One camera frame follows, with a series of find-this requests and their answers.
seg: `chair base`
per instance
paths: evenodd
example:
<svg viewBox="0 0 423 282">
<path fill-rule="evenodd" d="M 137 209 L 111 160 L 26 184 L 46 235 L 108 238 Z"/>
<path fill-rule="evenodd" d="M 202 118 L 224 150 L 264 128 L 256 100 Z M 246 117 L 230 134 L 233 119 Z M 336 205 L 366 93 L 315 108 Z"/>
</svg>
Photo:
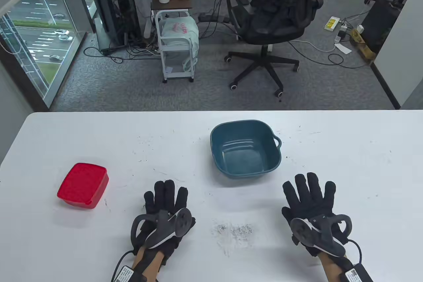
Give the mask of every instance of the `chair base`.
<svg viewBox="0 0 423 282">
<path fill-rule="evenodd" d="M 284 92 L 284 85 L 282 84 L 281 80 L 279 79 L 278 75 L 275 72 L 271 63 L 278 63 L 278 64 L 292 64 L 294 65 L 293 71 L 299 71 L 299 60 L 292 60 L 291 58 L 284 58 L 279 56 L 271 56 L 267 55 L 267 47 L 268 45 L 261 46 L 261 54 L 251 54 L 251 53 L 243 53 L 243 52 L 232 52 L 229 51 L 228 55 L 225 56 L 225 62 L 229 63 L 232 59 L 232 56 L 241 57 L 246 60 L 252 60 L 252 64 L 248 66 L 242 73 L 240 73 L 230 84 L 229 87 L 231 90 L 235 90 L 238 87 L 238 82 L 242 80 L 245 76 L 251 73 L 254 69 L 259 66 L 263 66 L 275 83 L 278 85 L 279 89 L 275 91 L 275 96 L 280 98 Z"/>
</svg>

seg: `black office chair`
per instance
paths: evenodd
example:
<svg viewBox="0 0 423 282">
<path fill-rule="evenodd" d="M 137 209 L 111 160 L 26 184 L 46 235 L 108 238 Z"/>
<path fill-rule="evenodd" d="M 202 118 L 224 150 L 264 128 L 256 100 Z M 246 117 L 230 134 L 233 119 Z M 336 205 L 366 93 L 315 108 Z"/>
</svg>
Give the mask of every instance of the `black office chair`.
<svg viewBox="0 0 423 282">
<path fill-rule="evenodd" d="M 293 70 L 299 70 L 299 61 L 289 58 L 267 55 L 269 44 L 283 43 L 294 40 L 304 33 L 304 29 L 314 19 L 316 10 L 321 8 L 323 0 L 235 0 L 237 5 L 232 6 L 231 0 L 226 0 L 228 12 L 237 34 L 248 44 L 262 45 L 261 54 L 242 52 L 228 52 L 226 62 L 232 56 L 252 60 L 253 63 L 237 76 L 229 87 L 237 88 L 238 82 L 259 66 L 266 68 L 278 85 L 275 96 L 281 97 L 284 86 L 271 63 L 292 64 Z"/>
</svg>

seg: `black glove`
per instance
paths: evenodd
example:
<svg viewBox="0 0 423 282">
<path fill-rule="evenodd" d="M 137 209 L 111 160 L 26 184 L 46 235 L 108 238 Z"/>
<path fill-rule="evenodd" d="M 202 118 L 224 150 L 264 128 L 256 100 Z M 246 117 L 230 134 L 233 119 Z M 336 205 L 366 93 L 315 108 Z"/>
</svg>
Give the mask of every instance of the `black glove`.
<svg viewBox="0 0 423 282">
<path fill-rule="evenodd" d="M 181 208 L 186 207 L 186 200 L 188 197 L 188 190 L 185 187 L 181 187 L 178 190 L 178 196 L 176 197 L 175 202 L 175 183 L 172 180 L 167 180 L 165 182 L 158 181 L 154 184 L 154 192 L 148 191 L 144 194 L 145 199 L 145 211 L 147 214 L 157 214 L 159 210 L 166 210 L 170 216 L 174 215 Z M 195 225 L 195 218 L 192 217 L 191 228 Z M 141 226 L 141 232 L 136 237 L 134 243 L 133 254 L 136 255 L 138 250 L 143 246 L 148 235 L 150 235 L 153 230 L 156 229 L 156 224 L 149 221 L 144 221 Z M 157 252 L 161 251 L 165 257 L 162 261 L 162 265 L 166 264 L 166 261 L 179 246 L 182 237 L 172 237 L 161 245 L 155 247 L 154 249 L 146 249 L 144 256 L 139 264 L 143 267 L 146 263 L 142 263 L 144 259 L 152 260 Z"/>
<path fill-rule="evenodd" d="M 314 173 L 307 173 L 308 187 L 305 182 L 305 177 L 302 174 L 295 176 L 295 184 L 298 191 L 299 199 L 295 193 L 291 182 L 285 182 L 283 185 L 287 202 L 290 206 L 282 208 L 282 214 L 290 224 L 293 218 L 310 219 L 319 215 L 331 217 L 334 215 L 332 212 L 333 200 L 336 191 L 334 182 L 326 182 L 325 197 L 322 196 L 322 191 L 319 186 L 319 179 Z M 348 242 L 346 235 L 342 233 L 338 224 L 332 225 L 332 235 L 339 240 L 342 244 Z M 294 243 L 298 244 L 298 239 L 293 236 Z M 315 257 L 321 251 L 316 248 L 305 247 L 307 251 Z"/>
</svg>

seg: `red plastic container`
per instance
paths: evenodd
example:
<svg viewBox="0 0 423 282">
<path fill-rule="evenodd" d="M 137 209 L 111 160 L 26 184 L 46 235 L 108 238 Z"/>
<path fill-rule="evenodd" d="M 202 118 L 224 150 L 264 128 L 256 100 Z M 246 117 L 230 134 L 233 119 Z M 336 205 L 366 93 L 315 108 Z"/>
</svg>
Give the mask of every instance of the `red plastic container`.
<svg viewBox="0 0 423 282">
<path fill-rule="evenodd" d="M 76 163 L 60 185 L 57 197 L 70 205 L 92 209 L 97 206 L 108 182 L 104 167 Z"/>
</svg>

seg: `teal bowl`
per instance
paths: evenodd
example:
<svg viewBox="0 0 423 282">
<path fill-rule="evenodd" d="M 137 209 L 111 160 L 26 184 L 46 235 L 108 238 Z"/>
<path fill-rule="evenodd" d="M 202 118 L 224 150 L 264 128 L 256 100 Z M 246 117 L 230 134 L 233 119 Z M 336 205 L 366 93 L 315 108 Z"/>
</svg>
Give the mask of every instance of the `teal bowl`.
<svg viewBox="0 0 423 282">
<path fill-rule="evenodd" d="M 217 168 L 234 179 L 255 177 L 276 169 L 282 159 L 281 144 L 272 129 L 259 120 L 222 123 L 210 134 Z"/>
</svg>

